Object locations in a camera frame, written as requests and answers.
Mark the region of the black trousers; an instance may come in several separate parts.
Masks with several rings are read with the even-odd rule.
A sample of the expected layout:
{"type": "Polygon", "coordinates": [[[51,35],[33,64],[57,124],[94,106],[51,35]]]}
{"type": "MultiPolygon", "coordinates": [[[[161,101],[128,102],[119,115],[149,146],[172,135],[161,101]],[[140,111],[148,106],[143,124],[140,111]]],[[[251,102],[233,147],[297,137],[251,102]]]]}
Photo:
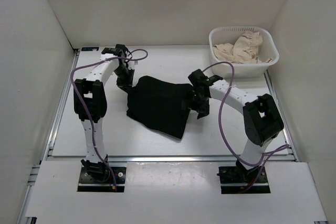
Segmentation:
{"type": "Polygon", "coordinates": [[[127,116],[145,127],[181,139],[190,113],[183,99],[192,90],[188,83],[169,83],[142,76],[128,92],[127,116]]]}

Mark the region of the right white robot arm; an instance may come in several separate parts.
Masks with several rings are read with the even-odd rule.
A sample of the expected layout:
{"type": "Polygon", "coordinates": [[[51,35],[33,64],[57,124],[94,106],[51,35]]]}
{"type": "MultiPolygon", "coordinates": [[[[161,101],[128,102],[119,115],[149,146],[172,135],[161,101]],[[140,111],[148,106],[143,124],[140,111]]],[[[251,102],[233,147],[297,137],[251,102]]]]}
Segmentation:
{"type": "Polygon", "coordinates": [[[244,118],[244,129],[247,136],[242,154],[237,155],[231,146],[229,151],[237,158],[236,177],[247,182],[255,175],[255,170],[261,170],[262,165],[270,156],[286,149],[284,144],[271,152],[266,148],[284,129],[284,123],[269,94],[253,95],[233,86],[222,77],[206,76],[202,70],[193,71],[188,77],[192,89],[187,93],[183,108],[194,110],[198,117],[209,115],[209,100],[221,102],[220,106],[228,105],[238,111],[244,118]]]}

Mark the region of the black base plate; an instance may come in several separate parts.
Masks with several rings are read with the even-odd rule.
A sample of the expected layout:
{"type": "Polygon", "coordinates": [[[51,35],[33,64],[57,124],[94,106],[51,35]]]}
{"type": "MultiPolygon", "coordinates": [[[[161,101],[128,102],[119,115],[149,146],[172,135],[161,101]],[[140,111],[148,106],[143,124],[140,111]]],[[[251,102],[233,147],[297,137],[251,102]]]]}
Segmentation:
{"type": "Polygon", "coordinates": [[[269,194],[270,187],[265,168],[257,177],[259,168],[244,175],[236,166],[220,166],[217,176],[220,180],[222,195],[269,194]]]}
{"type": "Polygon", "coordinates": [[[125,190],[125,180],[127,168],[124,166],[111,166],[116,181],[114,184],[110,171],[107,170],[102,178],[92,176],[85,167],[81,168],[77,191],[78,192],[98,192],[98,193],[123,193],[125,190]]]}

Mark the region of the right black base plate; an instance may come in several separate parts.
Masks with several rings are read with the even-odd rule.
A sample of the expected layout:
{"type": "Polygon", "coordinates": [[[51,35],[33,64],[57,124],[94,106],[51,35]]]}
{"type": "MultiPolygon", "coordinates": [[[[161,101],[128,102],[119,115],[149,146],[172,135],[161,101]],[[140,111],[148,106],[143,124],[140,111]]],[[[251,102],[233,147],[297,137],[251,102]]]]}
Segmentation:
{"type": "Polygon", "coordinates": [[[259,168],[244,175],[236,166],[220,166],[217,176],[220,180],[222,195],[269,194],[270,187],[265,168],[257,177],[259,168]]]}

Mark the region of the beige trousers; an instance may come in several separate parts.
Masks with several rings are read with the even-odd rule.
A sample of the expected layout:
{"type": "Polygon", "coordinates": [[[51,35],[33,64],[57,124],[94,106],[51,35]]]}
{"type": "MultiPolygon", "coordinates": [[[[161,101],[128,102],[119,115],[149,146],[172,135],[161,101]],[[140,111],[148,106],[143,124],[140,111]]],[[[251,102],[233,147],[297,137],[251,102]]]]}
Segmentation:
{"type": "Polygon", "coordinates": [[[215,57],[220,61],[238,64],[269,63],[273,58],[261,61],[258,57],[259,49],[263,45],[260,32],[245,31],[235,44],[225,43],[213,47],[215,57]]]}

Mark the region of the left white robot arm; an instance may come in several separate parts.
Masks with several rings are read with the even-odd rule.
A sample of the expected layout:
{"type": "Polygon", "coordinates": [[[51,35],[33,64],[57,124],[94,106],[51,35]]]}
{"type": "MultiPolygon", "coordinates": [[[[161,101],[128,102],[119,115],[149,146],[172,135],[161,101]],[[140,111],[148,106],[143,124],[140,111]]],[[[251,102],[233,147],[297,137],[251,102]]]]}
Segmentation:
{"type": "Polygon", "coordinates": [[[130,62],[129,49],[122,44],[104,48],[100,61],[91,64],[93,68],[82,79],[73,79],[74,111],[82,123],[87,155],[81,161],[86,173],[98,182],[115,180],[108,164],[108,154],[104,149],[102,120],[107,112],[107,98],[104,85],[112,74],[117,76],[117,87],[127,92],[131,89],[134,77],[134,64],[130,62]]]}

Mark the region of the aluminium frame rail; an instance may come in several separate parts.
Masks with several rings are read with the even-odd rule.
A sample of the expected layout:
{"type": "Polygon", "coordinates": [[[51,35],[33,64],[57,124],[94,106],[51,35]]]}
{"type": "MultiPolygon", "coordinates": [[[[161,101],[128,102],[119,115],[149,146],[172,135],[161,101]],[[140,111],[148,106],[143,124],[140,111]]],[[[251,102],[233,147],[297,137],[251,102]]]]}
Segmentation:
{"type": "Polygon", "coordinates": [[[233,156],[109,156],[110,162],[235,162],[233,156]]]}

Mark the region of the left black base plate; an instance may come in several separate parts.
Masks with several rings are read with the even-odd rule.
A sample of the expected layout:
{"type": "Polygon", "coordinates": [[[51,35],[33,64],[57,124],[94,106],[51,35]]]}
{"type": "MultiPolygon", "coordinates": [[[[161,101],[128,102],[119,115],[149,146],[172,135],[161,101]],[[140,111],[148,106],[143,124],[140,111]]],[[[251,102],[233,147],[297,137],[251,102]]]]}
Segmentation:
{"type": "Polygon", "coordinates": [[[123,193],[125,190],[125,180],[127,168],[124,166],[111,166],[116,181],[114,184],[110,171],[107,170],[102,178],[92,176],[85,167],[81,168],[77,191],[78,192],[98,192],[98,193],[123,193]]]}

